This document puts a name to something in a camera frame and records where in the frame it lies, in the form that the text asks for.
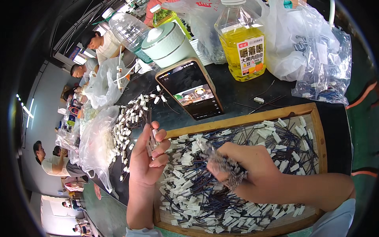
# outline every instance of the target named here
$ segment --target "black workbench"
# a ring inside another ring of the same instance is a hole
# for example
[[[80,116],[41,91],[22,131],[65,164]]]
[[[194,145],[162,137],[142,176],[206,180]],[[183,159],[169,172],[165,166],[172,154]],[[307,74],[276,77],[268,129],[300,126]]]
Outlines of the black workbench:
[[[163,106],[161,100],[157,105],[152,104],[152,120],[158,121],[160,123],[160,128],[172,130],[247,115],[252,111],[251,108],[236,105],[234,103],[236,102],[243,105],[258,107],[260,104],[249,99],[264,92],[271,85],[273,80],[275,80],[275,82],[271,88],[265,94],[259,96],[265,101],[269,101],[281,95],[286,95],[284,98],[275,102],[274,105],[291,106],[314,102],[312,100],[291,96],[291,89],[295,87],[296,82],[280,81],[268,70],[256,79],[247,82],[238,82],[234,80],[230,74],[227,64],[211,64],[205,68],[215,84],[216,94],[220,99],[225,114],[196,121],[185,112],[168,93],[166,93],[165,95],[170,97],[170,99],[168,99],[168,104],[180,114],[176,114],[168,106]],[[131,81],[127,85],[129,90],[125,90],[124,94],[116,104],[126,105],[136,96],[149,93],[156,89],[157,84],[158,83],[155,81],[155,72],[153,71],[143,75],[132,75]],[[329,104],[324,102],[316,102],[316,105],[324,129],[328,172],[350,175],[352,148],[345,107],[342,104]],[[264,107],[266,110],[276,108],[277,107],[270,105]],[[141,133],[141,129],[134,129],[132,136],[137,138],[139,133]],[[110,166],[110,181],[116,193],[119,195],[119,201],[124,205],[127,205],[129,200],[128,178],[124,182],[120,182],[119,179],[122,168],[123,165],[121,164],[121,159],[117,159],[117,161]],[[97,179],[97,177],[92,180],[105,190],[101,181]]]

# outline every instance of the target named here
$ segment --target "water bottle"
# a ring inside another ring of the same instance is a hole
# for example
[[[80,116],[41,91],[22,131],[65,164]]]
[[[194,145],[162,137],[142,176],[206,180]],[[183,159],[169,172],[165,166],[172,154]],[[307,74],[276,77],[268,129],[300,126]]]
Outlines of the water bottle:
[[[149,33],[149,27],[132,15],[115,12],[108,8],[102,15],[104,19],[110,17],[109,27],[114,36],[128,49],[137,55],[144,63],[149,65],[154,71],[162,70],[149,56],[141,50],[141,44]]]

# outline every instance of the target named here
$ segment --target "yellow juice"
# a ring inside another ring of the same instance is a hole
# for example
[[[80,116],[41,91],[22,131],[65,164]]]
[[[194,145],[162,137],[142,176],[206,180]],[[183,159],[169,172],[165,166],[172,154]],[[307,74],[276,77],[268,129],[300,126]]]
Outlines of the yellow juice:
[[[219,38],[235,80],[245,82],[265,72],[266,44],[258,28],[225,28]]]

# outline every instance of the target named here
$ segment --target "bottle cap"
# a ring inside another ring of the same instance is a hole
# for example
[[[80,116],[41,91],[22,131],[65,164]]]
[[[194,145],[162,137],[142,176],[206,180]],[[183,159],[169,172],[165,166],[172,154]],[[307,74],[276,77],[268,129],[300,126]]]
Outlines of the bottle cap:
[[[244,4],[246,0],[221,0],[223,5],[239,5]]]
[[[108,8],[101,16],[106,19],[114,12],[115,10],[113,10],[113,8]]]
[[[152,28],[149,33],[147,34],[147,39],[146,41],[147,42],[150,42],[152,40],[155,40],[156,38],[158,38],[161,34],[163,33],[163,29],[162,28]]]
[[[155,5],[155,6],[153,6],[151,9],[150,9],[150,12],[151,13],[154,13],[154,12],[156,12],[157,10],[159,10],[159,9],[161,9],[162,8],[162,6],[161,5]]]

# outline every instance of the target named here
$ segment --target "juice bottle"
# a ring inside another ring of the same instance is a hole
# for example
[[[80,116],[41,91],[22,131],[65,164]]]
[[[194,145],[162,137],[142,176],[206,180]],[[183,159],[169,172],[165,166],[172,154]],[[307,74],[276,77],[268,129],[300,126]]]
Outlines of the juice bottle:
[[[179,25],[180,29],[182,30],[183,34],[190,39],[191,35],[182,23],[182,21],[177,17],[176,12],[163,9],[161,5],[156,5],[153,8],[150,9],[150,12],[154,14],[153,16],[153,26],[158,27],[160,25],[163,25],[167,22],[174,22]]]
[[[259,77],[266,70],[265,36],[259,16],[246,0],[221,0],[225,9],[215,23],[229,70],[234,79],[245,82]]]

